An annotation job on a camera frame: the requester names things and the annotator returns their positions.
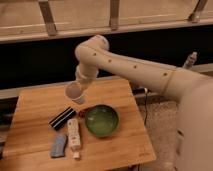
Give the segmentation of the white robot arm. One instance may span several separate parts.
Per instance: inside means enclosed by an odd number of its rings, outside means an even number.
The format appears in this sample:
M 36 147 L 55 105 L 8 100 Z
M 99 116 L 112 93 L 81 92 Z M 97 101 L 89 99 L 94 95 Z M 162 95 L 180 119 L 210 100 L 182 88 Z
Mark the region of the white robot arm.
M 102 69 L 176 101 L 175 171 L 213 171 L 213 77 L 111 53 L 101 35 L 80 43 L 75 56 L 76 78 L 83 85 Z

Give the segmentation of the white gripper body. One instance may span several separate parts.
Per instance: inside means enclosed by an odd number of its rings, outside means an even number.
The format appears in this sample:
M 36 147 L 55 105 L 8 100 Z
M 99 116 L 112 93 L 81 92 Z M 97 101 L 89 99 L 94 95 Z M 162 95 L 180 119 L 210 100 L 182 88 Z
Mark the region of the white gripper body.
M 75 77 L 82 90 L 86 90 L 95 80 L 93 76 L 83 75 L 79 67 L 76 68 Z

